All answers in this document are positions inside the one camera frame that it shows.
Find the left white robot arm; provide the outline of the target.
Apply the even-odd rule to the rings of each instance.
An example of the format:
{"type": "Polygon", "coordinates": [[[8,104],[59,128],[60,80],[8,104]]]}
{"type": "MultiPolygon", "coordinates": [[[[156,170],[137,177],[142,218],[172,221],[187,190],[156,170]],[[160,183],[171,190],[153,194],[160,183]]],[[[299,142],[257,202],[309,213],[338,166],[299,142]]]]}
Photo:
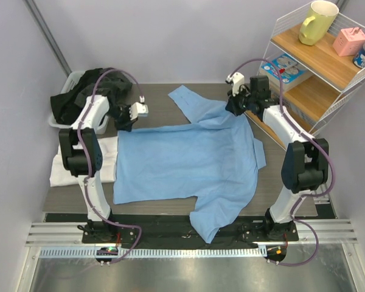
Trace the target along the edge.
{"type": "Polygon", "coordinates": [[[99,222],[96,235],[103,242],[112,242],[117,227],[135,228],[135,225],[113,222],[100,177],[103,155],[97,139],[97,128],[110,106],[104,96],[90,96],[77,120],[67,129],[59,131],[61,159],[65,170],[78,182],[91,223],[99,222]]]}

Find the light blue long sleeve shirt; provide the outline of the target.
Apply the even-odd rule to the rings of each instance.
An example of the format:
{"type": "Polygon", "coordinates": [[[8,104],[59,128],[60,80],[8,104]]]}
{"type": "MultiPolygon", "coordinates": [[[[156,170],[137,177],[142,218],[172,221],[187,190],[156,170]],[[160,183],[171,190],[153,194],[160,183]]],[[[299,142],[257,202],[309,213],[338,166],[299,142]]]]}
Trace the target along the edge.
{"type": "Polygon", "coordinates": [[[194,196],[190,224],[210,243],[253,199],[258,172],[266,166],[263,144],[247,118],[226,111],[224,101],[185,86],[169,97],[188,123],[119,132],[113,201],[194,196]]]}

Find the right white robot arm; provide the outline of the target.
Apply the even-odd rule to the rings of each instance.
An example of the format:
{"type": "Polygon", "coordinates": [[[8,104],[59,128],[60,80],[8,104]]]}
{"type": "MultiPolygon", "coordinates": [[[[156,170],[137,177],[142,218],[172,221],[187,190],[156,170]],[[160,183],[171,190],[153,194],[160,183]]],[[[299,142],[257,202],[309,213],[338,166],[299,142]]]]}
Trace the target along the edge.
{"type": "Polygon", "coordinates": [[[281,169],[282,190],[276,202],[266,211],[262,226],[264,236],[277,240],[293,230],[293,215],[313,191],[327,182],[329,163],[325,156],[329,145],[324,139],[315,139],[289,114],[279,99],[272,96],[268,77],[252,77],[245,84],[243,74],[227,76],[231,85],[226,110],[235,116],[249,111],[276,134],[286,146],[281,169]]]}

